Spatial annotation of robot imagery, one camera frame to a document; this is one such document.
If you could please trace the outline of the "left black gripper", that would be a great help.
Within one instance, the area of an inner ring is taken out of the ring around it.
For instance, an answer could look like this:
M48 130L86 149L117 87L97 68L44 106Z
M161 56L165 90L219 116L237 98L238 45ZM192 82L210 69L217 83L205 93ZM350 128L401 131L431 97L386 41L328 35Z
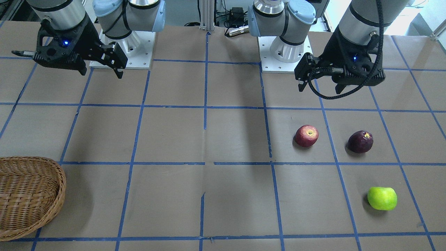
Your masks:
M344 70L332 76L337 95L341 95L349 85L374 87L382 83L385 80L382 67L383 40L383 35L367 35L366 44L358 45L345 38L339 28L336 28L319 58L311 53L304 53L296 65L294 76L298 81L299 92L303 92L306 86L311 86L314 79L324 76L322 67Z

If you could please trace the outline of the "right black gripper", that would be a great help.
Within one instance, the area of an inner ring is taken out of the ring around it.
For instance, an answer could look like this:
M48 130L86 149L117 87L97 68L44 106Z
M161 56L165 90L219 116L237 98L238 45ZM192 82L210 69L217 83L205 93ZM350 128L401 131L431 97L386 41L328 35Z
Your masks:
M11 51L19 57L32 58L43 67L77 70L85 75L85 60L110 67L117 78L123 77L128 58L117 42L104 45L87 14L68 30L55 30L48 18L40 23L36 51Z

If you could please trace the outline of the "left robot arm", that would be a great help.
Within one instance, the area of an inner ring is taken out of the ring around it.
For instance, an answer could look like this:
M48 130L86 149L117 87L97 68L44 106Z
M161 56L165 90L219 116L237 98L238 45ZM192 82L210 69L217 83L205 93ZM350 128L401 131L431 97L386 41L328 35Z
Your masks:
M316 18L306 0L255 0L248 9L249 32L272 36L273 57L295 63L299 91L306 86L322 99L343 98L385 80L384 32L407 5L406 0L352 0L319 56L303 52Z

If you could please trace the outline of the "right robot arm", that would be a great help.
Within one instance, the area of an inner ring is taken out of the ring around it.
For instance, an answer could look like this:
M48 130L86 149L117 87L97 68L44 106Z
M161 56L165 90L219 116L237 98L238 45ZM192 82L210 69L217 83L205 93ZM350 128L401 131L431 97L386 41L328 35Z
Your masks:
M163 0L94 0L96 30L80 0L29 0L40 21L35 51L12 51L49 68L86 75L109 68L117 78L124 69L149 69L156 33L165 26Z

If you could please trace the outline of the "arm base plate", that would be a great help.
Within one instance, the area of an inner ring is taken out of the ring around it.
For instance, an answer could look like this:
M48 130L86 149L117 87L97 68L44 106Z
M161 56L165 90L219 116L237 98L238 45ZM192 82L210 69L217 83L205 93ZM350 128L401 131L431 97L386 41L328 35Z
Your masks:
M293 74L305 53L312 53L309 37L300 45L289 45L280 37L257 38L263 73Z
M127 38L113 40L100 33L100 40L108 44L117 42L127 56L126 69L150 70L157 33L133 31Z

